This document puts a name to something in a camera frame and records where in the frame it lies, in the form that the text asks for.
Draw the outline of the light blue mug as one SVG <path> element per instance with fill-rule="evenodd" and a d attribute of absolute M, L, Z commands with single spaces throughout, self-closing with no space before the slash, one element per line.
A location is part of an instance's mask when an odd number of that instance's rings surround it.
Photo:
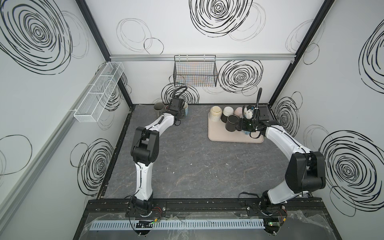
<path fill-rule="evenodd" d="M 188 103 L 184 102 L 183 110 L 182 110 L 182 117 L 186 118 L 188 116 L 189 111 L 189 105 Z"/>

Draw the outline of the grey mug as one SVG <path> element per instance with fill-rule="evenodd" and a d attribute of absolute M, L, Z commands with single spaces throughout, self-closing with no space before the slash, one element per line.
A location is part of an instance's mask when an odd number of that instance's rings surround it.
<path fill-rule="evenodd" d="M 163 113 L 164 109 L 165 109 L 165 105 L 162 102 L 158 102 L 154 104 L 154 111 L 157 118 Z"/>

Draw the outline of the beige plastic tray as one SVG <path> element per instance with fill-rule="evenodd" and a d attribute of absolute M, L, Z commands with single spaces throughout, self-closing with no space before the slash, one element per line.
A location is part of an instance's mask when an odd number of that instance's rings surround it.
<path fill-rule="evenodd" d="M 264 137 L 260 136 L 257 139 L 251 138 L 243 132 L 234 131 L 229 132 L 225 128 L 225 124 L 219 120 L 214 122 L 211 120 L 211 115 L 208 113 L 208 138 L 216 142 L 233 142 L 233 143 L 253 143 L 261 144 Z"/>

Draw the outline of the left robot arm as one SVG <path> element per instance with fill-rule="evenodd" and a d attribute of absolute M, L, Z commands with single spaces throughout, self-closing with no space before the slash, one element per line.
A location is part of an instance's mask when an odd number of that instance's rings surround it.
<path fill-rule="evenodd" d="M 135 130 L 131 156 L 136 167 L 137 184 L 132 204 L 142 215 L 149 215 L 153 209 L 152 172 L 160 151 L 160 136 L 181 119 L 184 105 L 182 98 L 172 97 L 165 111 L 154 122 Z"/>

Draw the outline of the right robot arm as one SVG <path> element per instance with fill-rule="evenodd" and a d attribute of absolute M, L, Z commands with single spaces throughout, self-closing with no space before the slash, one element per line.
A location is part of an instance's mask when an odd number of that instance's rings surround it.
<path fill-rule="evenodd" d="M 280 124 L 262 120 L 258 105 L 243 106 L 238 130 L 257 133 L 272 141 L 287 157 L 289 164 L 282 183 L 265 191 L 261 198 L 264 208 L 281 205 L 305 192 L 314 192 L 326 186 L 325 157 L 294 139 Z"/>

